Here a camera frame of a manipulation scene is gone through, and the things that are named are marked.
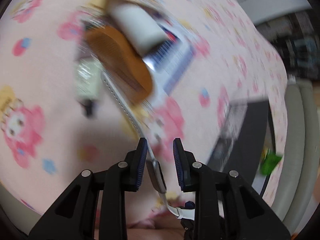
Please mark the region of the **brown wooden comb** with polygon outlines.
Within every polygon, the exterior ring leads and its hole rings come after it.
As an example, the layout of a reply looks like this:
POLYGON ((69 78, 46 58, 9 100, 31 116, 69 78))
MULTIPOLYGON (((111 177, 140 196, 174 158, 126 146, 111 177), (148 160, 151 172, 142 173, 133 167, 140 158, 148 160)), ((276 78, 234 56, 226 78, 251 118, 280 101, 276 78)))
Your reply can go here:
POLYGON ((104 26, 87 30, 84 37, 129 102, 139 104, 151 94, 153 83, 147 66, 120 31, 104 26))

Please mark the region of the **pink cartoon print blanket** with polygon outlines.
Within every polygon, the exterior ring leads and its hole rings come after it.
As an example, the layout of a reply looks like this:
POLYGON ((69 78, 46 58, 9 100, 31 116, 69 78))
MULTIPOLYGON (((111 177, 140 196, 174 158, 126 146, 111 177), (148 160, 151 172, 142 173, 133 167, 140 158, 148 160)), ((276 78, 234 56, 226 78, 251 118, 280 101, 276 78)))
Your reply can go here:
MULTIPOLYGON (((193 200, 176 178, 172 142, 207 162, 235 100, 267 98, 276 152, 287 134, 287 74, 273 46, 237 0, 155 0, 167 24, 195 53, 156 107, 132 108, 161 163, 167 198, 193 200)), ((111 94, 99 85, 91 118, 76 93, 82 21, 100 0, 12 0, 1 17, 1 184, 39 215, 84 169, 104 170, 138 141, 111 94)))

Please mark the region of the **green yellow corn snack bag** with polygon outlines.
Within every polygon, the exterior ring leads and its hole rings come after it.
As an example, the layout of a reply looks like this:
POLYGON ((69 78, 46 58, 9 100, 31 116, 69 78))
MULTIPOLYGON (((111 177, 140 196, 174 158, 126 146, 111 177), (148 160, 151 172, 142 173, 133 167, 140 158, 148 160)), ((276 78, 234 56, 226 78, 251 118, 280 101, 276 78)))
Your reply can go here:
POLYGON ((260 173, 269 176, 281 161, 282 157, 282 155, 275 154, 270 148, 264 147, 259 164, 260 173))

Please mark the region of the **white strap smart watch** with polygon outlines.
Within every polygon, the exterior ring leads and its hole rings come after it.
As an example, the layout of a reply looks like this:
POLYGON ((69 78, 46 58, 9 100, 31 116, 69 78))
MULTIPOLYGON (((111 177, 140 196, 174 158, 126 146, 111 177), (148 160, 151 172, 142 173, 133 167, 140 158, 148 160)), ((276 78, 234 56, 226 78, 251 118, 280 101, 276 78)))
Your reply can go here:
MULTIPOLYGON (((107 90, 112 95, 112 98, 117 102, 120 109, 123 111, 124 115, 126 116, 127 120, 131 124, 131 126, 135 129, 136 133, 141 138, 146 138, 146 135, 143 132, 143 129, 136 119, 134 113, 131 111, 130 107, 126 103, 125 99, 122 97, 120 91, 114 85, 112 79, 110 78, 110 74, 106 71, 101 72, 101 80, 104 83, 107 90)), ((148 146, 148 153, 146 157, 146 166, 148 169, 148 174, 153 185, 153 188, 158 192, 161 201, 163 202, 166 209, 176 216, 177 219, 195 219, 195 209, 183 209, 180 207, 173 207, 170 206, 166 197, 167 193, 167 186, 165 184, 165 180, 163 177, 163 173, 161 170, 160 162, 156 159, 149 142, 147 142, 148 146)))

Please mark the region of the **black storage box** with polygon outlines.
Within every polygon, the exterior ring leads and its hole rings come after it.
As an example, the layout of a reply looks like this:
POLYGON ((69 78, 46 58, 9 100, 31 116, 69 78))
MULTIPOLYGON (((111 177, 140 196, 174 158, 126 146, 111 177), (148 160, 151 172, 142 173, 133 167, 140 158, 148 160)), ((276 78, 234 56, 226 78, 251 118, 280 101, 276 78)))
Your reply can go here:
POLYGON ((262 196, 270 178, 260 172, 265 148, 276 152, 269 101, 233 101, 207 166, 223 173, 237 171, 262 196))

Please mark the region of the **white blue wet wipes pack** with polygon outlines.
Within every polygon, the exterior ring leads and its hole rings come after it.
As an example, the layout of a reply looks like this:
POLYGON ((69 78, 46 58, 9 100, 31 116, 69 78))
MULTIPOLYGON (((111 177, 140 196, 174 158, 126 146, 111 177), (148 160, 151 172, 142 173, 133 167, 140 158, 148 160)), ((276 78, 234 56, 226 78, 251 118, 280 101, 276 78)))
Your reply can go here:
POLYGON ((194 48, 189 33, 177 21, 154 10, 142 11, 138 48, 153 81, 144 105, 154 109, 171 96, 193 60, 194 48))

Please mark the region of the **white cardboard tube roll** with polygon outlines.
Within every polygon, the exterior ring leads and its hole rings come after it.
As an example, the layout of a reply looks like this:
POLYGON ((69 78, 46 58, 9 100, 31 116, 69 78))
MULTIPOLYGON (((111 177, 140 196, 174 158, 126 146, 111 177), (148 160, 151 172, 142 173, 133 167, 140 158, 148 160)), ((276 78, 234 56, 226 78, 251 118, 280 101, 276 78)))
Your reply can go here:
POLYGON ((140 56, 169 39, 157 22, 136 4, 111 0, 107 11, 140 56))

